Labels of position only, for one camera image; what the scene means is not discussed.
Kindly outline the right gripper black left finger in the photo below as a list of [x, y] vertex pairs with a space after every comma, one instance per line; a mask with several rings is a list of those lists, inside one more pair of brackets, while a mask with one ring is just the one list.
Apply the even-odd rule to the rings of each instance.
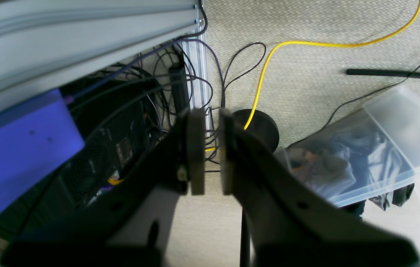
[[170, 133], [115, 189], [82, 211], [22, 235], [4, 267], [161, 267], [176, 204], [204, 193], [205, 110], [178, 116]]

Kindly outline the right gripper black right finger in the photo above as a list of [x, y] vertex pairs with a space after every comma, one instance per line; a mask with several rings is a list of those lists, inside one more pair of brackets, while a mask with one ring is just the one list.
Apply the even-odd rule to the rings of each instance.
[[242, 206], [256, 267], [419, 267], [415, 247], [297, 181], [257, 137], [219, 112], [223, 194]]

